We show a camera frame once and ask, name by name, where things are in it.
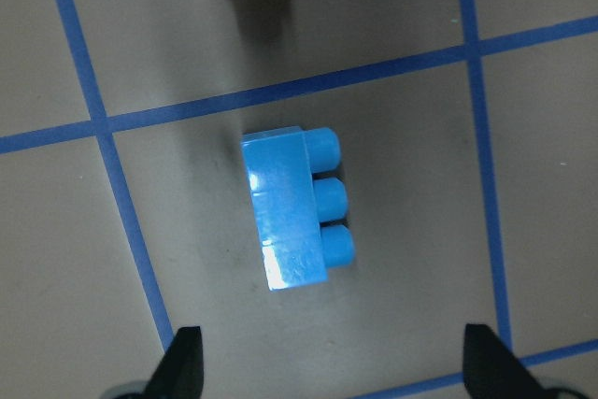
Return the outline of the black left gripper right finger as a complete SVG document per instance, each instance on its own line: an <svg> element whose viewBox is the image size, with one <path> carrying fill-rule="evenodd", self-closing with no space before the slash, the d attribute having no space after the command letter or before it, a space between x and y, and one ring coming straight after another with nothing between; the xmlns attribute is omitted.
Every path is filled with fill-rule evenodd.
<svg viewBox="0 0 598 399"><path fill-rule="evenodd" d="M465 325L463 384L471 398L549 398L486 324Z"/></svg>

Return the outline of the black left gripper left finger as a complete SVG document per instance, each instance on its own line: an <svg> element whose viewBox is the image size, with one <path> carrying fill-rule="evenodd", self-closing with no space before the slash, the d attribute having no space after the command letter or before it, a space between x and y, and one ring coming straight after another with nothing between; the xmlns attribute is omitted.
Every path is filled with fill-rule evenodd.
<svg viewBox="0 0 598 399"><path fill-rule="evenodd" d="M181 327L144 389L145 398L200 398L205 382L199 326Z"/></svg>

